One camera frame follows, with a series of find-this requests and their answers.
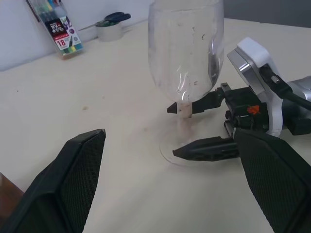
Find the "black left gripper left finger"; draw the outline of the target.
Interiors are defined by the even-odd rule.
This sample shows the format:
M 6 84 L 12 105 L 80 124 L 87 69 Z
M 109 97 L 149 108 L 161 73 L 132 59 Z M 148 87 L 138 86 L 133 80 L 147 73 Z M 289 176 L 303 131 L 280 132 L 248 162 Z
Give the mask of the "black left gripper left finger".
M 105 138 L 105 130 L 97 129 L 67 141 L 33 180 L 0 233 L 83 233 Z

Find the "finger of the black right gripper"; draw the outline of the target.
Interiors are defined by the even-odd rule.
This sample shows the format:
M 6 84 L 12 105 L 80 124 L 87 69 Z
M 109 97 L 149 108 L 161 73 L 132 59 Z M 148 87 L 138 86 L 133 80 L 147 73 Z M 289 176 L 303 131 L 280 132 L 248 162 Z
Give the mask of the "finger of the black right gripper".
M 192 103 L 192 113 L 199 114 L 205 110 L 219 108 L 224 100 L 223 91 L 212 91 L 198 101 Z
M 182 143 L 172 151 L 174 163 L 218 162 L 240 156 L 233 138 L 211 137 Z

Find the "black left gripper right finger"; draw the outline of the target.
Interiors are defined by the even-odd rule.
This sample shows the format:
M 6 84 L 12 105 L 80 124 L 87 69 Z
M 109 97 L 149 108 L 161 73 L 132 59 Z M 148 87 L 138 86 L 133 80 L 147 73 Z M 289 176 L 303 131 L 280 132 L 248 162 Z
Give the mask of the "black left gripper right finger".
M 245 176 L 274 233 L 311 233 L 311 166 L 284 140 L 236 129 Z

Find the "clear wine glass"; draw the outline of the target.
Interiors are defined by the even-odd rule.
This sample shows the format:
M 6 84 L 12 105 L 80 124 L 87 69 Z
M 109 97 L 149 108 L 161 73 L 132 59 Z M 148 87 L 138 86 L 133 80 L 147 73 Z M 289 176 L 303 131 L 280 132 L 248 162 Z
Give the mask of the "clear wine glass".
M 198 166 L 186 147 L 204 136 L 195 105 L 214 88 L 224 60 L 224 0 L 153 0 L 148 55 L 156 87 L 172 102 L 159 149 L 169 163 Z

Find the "white tape roll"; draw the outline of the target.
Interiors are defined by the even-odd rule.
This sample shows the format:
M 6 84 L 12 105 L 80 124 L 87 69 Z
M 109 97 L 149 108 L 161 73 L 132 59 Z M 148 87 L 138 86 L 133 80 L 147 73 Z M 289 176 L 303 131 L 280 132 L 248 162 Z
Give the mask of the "white tape roll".
M 106 23 L 103 26 L 96 26 L 97 37 L 101 42 L 112 42 L 123 37 L 124 31 L 121 22 Z

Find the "marker pen set box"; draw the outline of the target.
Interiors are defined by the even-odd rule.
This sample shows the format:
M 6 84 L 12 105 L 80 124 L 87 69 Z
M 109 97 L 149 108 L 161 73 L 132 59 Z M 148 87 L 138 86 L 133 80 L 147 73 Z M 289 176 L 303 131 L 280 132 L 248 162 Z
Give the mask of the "marker pen set box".
M 62 58 L 83 50 L 78 31 L 74 28 L 62 0 L 30 0 L 38 22 L 44 27 Z

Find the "blue handled scissors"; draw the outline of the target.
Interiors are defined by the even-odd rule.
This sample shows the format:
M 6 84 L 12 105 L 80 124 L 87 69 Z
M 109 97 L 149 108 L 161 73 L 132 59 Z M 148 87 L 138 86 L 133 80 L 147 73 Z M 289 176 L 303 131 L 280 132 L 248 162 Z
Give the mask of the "blue handled scissors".
M 113 26 L 122 21 L 128 20 L 131 18 L 130 13 L 124 12 L 115 12 L 112 14 L 107 15 L 103 20 L 96 22 L 90 26 L 80 29 L 79 31 L 83 31 L 92 27 L 105 27 L 105 26 Z

